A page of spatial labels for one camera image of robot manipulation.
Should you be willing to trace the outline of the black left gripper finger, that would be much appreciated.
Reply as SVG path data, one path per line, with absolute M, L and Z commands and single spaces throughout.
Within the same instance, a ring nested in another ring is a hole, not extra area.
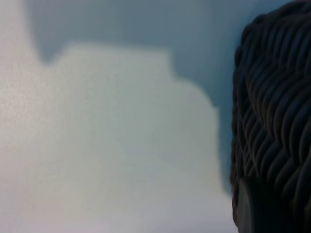
M 289 220 L 267 187 L 256 178 L 242 178 L 239 186 L 238 232 L 289 232 Z

